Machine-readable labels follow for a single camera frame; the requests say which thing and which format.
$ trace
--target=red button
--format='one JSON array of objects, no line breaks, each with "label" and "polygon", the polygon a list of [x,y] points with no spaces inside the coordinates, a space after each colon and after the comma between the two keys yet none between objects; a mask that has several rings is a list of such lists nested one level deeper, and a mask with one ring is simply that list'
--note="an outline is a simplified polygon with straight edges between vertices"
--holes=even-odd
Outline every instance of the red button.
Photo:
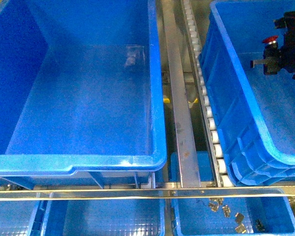
[{"label": "red button", "polygon": [[279,37],[278,35],[270,36],[269,38],[264,39],[264,40],[262,41],[262,43],[270,43],[270,42],[276,41],[276,39],[277,39],[278,37]]}]

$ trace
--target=black mechanical device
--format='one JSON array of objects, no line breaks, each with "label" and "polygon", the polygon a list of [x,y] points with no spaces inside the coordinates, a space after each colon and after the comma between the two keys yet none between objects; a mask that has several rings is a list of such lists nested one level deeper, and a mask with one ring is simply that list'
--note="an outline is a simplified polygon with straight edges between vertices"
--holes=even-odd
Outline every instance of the black mechanical device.
[{"label": "black mechanical device", "polygon": [[277,35],[263,40],[263,59],[252,60],[251,68],[263,64],[264,75],[276,75],[281,69],[295,73],[295,11],[284,13],[284,17],[274,20],[274,25],[275,29],[287,29],[284,34],[284,45],[279,48]]}]

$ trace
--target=metal clip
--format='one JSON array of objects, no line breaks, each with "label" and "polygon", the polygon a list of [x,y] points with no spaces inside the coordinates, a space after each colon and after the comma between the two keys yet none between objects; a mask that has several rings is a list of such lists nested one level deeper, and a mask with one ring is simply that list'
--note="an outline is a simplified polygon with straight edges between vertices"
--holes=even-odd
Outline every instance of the metal clip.
[{"label": "metal clip", "polygon": [[230,217],[230,208],[229,208],[229,206],[225,205],[225,206],[222,207],[222,209],[223,209],[224,216],[226,218],[229,218]]},{"label": "metal clip", "polygon": [[238,234],[244,234],[245,232],[247,232],[246,227],[244,226],[244,224],[240,224],[235,228],[236,232]]},{"label": "metal clip", "polygon": [[219,205],[214,203],[208,203],[208,206],[211,208],[213,212],[217,212]]},{"label": "metal clip", "polygon": [[261,220],[256,220],[256,224],[257,224],[257,230],[259,232],[264,232],[265,231],[265,227],[263,225],[263,223],[261,222]]},{"label": "metal clip", "polygon": [[245,216],[243,214],[239,213],[239,212],[236,213],[235,217],[236,217],[235,221],[236,221],[237,224],[241,224],[241,222],[245,218]]},{"label": "metal clip", "polygon": [[210,201],[217,202],[219,206],[223,205],[224,198],[209,198]]}]

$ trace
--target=blue plastic bin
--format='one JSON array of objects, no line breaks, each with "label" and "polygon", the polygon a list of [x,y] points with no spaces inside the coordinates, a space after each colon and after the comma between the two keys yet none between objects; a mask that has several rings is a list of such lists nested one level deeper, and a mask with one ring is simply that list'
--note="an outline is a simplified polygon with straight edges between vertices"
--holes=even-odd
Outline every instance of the blue plastic bin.
[{"label": "blue plastic bin", "polygon": [[46,201],[0,202],[0,236],[39,235]]},{"label": "blue plastic bin", "polygon": [[[237,184],[273,183],[295,176],[295,81],[285,70],[263,75],[262,40],[280,34],[273,20],[295,0],[211,3],[200,56],[225,162]],[[279,37],[283,45],[283,35]]]},{"label": "blue plastic bin", "polygon": [[[210,168],[207,163],[208,155],[198,152],[201,179],[212,179],[212,173],[203,169]],[[171,156],[172,180],[177,181],[176,154]],[[256,236],[277,235],[295,236],[295,218],[286,197],[262,198],[224,198],[223,205],[230,208],[230,217],[226,218],[222,206],[213,212],[208,206],[209,199],[172,199],[171,206],[174,211],[172,223],[175,236],[201,236],[201,235],[238,235],[235,228],[236,213],[244,215],[244,224],[250,234]],[[257,228],[257,220],[264,226],[264,231]]]},{"label": "blue plastic bin", "polygon": [[42,236],[164,236],[164,200],[50,201]]},{"label": "blue plastic bin", "polygon": [[2,1],[0,177],[146,183],[165,161],[154,0]]}]

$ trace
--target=metal rail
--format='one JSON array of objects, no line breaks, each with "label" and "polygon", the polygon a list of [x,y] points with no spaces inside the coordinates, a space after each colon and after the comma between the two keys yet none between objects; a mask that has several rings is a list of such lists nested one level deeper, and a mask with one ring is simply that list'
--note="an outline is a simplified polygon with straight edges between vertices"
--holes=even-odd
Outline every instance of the metal rail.
[{"label": "metal rail", "polygon": [[181,187],[201,187],[197,151],[177,41],[174,1],[162,0]]},{"label": "metal rail", "polygon": [[295,186],[179,188],[176,182],[156,186],[161,185],[164,188],[0,191],[0,201],[295,197]]},{"label": "metal rail", "polygon": [[193,78],[194,78],[196,89],[197,89],[197,97],[198,97],[198,100],[200,103],[200,109],[202,111],[201,112],[202,113],[202,124],[204,127],[205,140],[206,140],[206,146],[207,146],[207,150],[208,150],[209,157],[210,157],[211,169],[212,169],[212,173],[213,173],[213,177],[214,177],[214,181],[215,181],[215,186],[222,187],[218,163],[217,163],[217,159],[216,159],[216,156],[214,153],[213,143],[212,143],[212,139],[211,139],[211,135],[210,135],[208,117],[205,112],[205,104],[203,102],[204,98],[202,95],[202,85],[204,85],[203,84],[204,81],[201,81],[201,79],[200,79],[199,69],[198,69],[199,63],[197,62],[197,58],[199,56],[200,50],[202,49],[202,45],[201,45],[201,41],[199,38],[199,32],[197,29],[197,25],[195,22],[194,13],[193,13],[193,9],[192,9],[190,1],[189,0],[180,0],[180,3],[181,3],[181,7],[182,7],[183,16],[184,16],[185,34],[186,34],[186,39],[187,39],[187,44],[188,44],[188,51],[189,51],[189,57],[190,57],[190,61],[191,61]]}]

